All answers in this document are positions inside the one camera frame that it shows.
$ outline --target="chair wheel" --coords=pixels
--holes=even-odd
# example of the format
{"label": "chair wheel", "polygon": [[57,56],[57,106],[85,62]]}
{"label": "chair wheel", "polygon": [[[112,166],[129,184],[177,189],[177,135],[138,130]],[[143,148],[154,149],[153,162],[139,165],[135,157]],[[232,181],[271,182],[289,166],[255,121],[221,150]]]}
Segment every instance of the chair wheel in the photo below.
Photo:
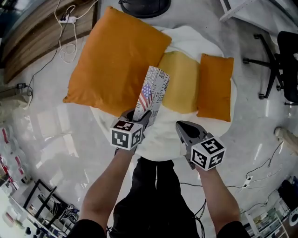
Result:
{"label": "chair wheel", "polygon": [[250,63],[250,62],[249,62],[249,58],[243,58],[242,62],[243,62],[244,64],[249,64],[249,63]]}
{"label": "chair wheel", "polygon": [[260,34],[253,34],[253,37],[255,38],[255,39],[259,39],[260,38]]}
{"label": "chair wheel", "polygon": [[260,99],[260,100],[263,100],[263,99],[265,99],[265,95],[264,95],[264,94],[262,94],[262,93],[259,93],[259,99]]}

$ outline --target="small orange pillow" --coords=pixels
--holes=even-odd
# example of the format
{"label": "small orange pillow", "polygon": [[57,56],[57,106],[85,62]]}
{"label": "small orange pillow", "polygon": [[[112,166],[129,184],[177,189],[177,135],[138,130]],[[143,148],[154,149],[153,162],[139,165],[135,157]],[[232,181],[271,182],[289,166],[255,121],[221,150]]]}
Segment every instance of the small orange pillow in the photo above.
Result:
{"label": "small orange pillow", "polygon": [[231,122],[230,97],[233,58],[202,54],[198,95],[198,117]]}
{"label": "small orange pillow", "polygon": [[119,117],[135,108],[149,66],[157,66],[171,38],[107,7],[74,69],[65,103],[97,107]]}

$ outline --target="person's left arm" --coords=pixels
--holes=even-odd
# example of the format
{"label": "person's left arm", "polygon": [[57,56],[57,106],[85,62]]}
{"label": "person's left arm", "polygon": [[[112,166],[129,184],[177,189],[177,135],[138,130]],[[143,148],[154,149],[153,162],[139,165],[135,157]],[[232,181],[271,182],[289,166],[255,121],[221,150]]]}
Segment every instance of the person's left arm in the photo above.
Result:
{"label": "person's left arm", "polygon": [[79,220],[95,221],[105,230],[133,155],[134,150],[119,149],[107,169],[89,188]]}

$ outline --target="white blanket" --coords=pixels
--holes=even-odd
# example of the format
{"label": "white blanket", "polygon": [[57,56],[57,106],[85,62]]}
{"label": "white blanket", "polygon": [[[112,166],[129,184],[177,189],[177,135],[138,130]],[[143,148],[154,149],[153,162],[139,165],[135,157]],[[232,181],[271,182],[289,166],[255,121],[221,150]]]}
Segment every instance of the white blanket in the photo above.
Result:
{"label": "white blanket", "polygon": [[[181,51],[199,63],[201,62],[202,53],[224,57],[218,46],[206,40],[200,33],[189,26],[182,26],[176,29],[156,27],[156,29],[172,38],[172,43],[166,49],[166,52]],[[231,80],[231,120],[233,120],[234,116],[236,97],[237,89],[233,80]],[[110,140],[109,128],[116,117],[93,107],[91,107],[91,111],[106,138]],[[180,114],[161,105],[154,124],[146,129],[146,138],[138,146],[136,154],[154,161],[165,161],[182,157],[185,154],[185,148],[182,146],[176,133],[175,126],[178,120],[200,124],[214,136],[222,136],[232,124],[232,122],[217,119],[199,118],[196,114],[197,112]]]}

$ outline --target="american flag print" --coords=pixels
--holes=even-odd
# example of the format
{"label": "american flag print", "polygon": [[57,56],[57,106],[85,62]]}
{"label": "american flag print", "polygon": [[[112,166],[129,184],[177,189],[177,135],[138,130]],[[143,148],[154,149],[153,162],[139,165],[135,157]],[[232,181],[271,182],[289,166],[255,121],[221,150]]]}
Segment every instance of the american flag print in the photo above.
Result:
{"label": "american flag print", "polygon": [[151,101],[152,101],[151,87],[149,84],[146,84],[145,86],[143,86],[139,97],[139,102],[142,108],[144,109],[144,111],[148,108]]}

